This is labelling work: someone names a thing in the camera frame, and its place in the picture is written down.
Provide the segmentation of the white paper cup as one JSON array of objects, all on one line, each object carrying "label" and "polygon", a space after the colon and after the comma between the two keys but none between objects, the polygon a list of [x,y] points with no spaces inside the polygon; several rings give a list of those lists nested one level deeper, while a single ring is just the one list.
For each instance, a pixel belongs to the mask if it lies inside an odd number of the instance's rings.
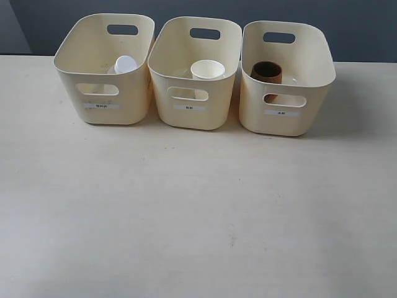
[{"label": "white paper cup", "polygon": [[[214,81],[223,79],[225,74],[226,68],[222,63],[215,60],[199,60],[186,70],[185,77],[199,81]],[[185,95],[188,100],[193,101],[206,101],[209,98],[208,88],[189,89]]]}]

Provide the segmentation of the brown wooden cup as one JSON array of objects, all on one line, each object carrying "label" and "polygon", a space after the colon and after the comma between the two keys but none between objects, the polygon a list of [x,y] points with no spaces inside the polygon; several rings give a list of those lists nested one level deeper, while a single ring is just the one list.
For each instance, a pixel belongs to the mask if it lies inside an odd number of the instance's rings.
[{"label": "brown wooden cup", "polygon": [[282,67],[271,61],[260,61],[252,67],[250,77],[264,83],[281,84]]}]

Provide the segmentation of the clear plastic bottle white cap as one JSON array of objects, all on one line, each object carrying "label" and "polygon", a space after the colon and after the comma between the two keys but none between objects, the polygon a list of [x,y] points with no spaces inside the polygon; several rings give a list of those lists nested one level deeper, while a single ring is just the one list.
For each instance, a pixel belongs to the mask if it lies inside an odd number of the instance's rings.
[{"label": "clear plastic bottle white cap", "polygon": [[[131,72],[137,68],[137,62],[132,56],[122,55],[119,56],[115,63],[107,69],[106,74],[120,75]],[[118,87],[113,84],[96,84],[92,91],[94,94],[106,95],[117,95],[119,93]]]}]

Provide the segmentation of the middle cream plastic bin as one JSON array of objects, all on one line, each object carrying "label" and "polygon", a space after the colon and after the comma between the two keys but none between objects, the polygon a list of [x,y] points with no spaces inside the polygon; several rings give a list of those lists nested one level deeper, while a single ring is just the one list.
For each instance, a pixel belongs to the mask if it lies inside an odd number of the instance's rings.
[{"label": "middle cream plastic bin", "polygon": [[[230,20],[182,16],[163,25],[148,67],[165,124],[215,130],[226,122],[241,41],[241,27]],[[202,60],[219,62],[225,72],[215,79],[194,78],[190,68]]]}]

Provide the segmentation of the cream plastic bin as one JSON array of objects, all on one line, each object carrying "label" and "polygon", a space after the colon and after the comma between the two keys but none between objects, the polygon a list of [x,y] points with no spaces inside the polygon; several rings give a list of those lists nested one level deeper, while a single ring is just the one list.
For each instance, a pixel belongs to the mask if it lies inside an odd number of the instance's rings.
[{"label": "cream plastic bin", "polygon": [[[258,62],[282,69],[280,84],[251,77]],[[255,133],[294,137],[313,123],[336,78],[323,32],[309,24],[258,20],[243,29],[239,121]]]},{"label": "cream plastic bin", "polygon": [[[215,130],[226,122],[241,41],[241,27],[230,20],[182,16],[163,25],[148,67],[165,124]],[[219,62],[225,72],[215,79],[194,78],[190,68],[202,60]]]},{"label": "cream plastic bin", "polygon": [[140,14],[92,14],[74,24],[53,64],[83,121],[131,125],[146,117],[154,29]]}]

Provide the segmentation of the right cream plastic bin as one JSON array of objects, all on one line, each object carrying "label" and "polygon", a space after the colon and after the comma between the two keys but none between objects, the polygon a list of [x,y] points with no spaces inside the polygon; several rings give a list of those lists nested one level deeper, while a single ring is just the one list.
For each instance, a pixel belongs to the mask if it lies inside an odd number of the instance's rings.
[{"label": "right cream plastic bin", "polygon": [[[280,84],[251,77],[258,62],[282,69]],[[309,24],[258,20],[243,29],[239,121],[255,133],[294,137],[313,123],[336,78],[323,32]]]}]

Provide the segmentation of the left cream plastic bin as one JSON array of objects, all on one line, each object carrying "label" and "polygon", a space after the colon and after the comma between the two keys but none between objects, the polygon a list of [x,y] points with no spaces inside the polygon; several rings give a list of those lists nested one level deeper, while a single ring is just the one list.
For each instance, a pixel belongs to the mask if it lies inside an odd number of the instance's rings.
[{"label": "left cream plastic bin", "polygon": [[53,64],[83,121],[131,125],[146,117],[154,29],[140,14],[92,14],[74,24]]}]

